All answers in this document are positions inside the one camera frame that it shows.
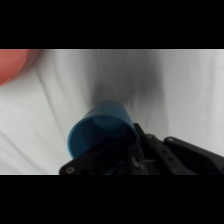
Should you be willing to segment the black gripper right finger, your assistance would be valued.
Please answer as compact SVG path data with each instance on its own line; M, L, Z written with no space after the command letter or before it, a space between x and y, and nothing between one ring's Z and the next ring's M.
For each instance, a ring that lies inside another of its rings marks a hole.
M172 136L159 140L146 134L138 123L134 127L151 174L224 175L224 157Z

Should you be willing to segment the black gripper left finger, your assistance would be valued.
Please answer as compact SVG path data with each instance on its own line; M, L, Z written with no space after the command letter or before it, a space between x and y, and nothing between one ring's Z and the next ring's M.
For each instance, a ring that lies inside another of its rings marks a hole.
M108 138L59 169L60 175L146 175L139 142L127 137Z

